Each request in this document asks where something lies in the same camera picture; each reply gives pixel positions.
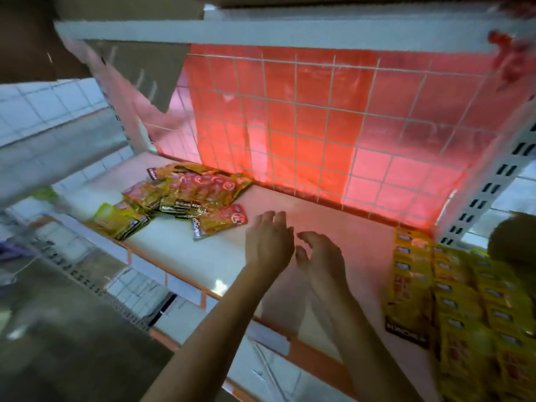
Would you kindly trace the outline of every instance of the finger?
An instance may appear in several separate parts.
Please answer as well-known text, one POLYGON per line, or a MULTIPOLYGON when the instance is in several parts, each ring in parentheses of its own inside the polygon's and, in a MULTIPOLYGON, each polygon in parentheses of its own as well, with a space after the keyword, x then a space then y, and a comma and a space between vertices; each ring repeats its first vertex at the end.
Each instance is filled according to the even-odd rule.
POLYGON ((260 224, 260 222, 262 222, 262 221, 263 221, 263 215, 259 214, 258 216, 255 217, 253 225, 258 226, 260 224))
POLYGON ((275 211, 270 210, 263 214, 262 222, 263 223, 271 223, 273 222, 273 217, 276 215, 275 211))
POLYGON ((276 214, 276 216, 273 219, 273 222, 275 224, 279 224, 280 226, 287 227, 287 212, 279 212, 276 214))
POLYGON ((298 265, 298 268, 305 267, 305 264, 309 261, 309 257, 307 257, 307 252, 304 247, 301 245, 296 246, 296 264, 298 265))
POLYGON ((314 231, 302 231, 298 233, 298 238, 305 241, 307 245, 311 248, 314 248, 317 245, 322 243, 322 236, 314 231))

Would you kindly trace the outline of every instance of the pile of packets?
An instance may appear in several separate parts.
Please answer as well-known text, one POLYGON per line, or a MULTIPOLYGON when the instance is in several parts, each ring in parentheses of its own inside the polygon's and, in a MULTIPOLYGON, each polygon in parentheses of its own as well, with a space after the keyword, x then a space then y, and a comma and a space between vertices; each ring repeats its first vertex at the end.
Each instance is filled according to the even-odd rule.
POLYGON ((147 172, 151 181, 126 189, 116 205, 104 203, 86 224, 122 241, 158 213, 189 221, 194 240, 248 222, 242 206, 231 204, 253 182, 245 174, 227 174, 194 162, 174 162, 147 172))
POLYGON ((395 229, 383 307, 387 331, 433 350, 445 400, 536 401, 533 300, 508 264, 395 229))

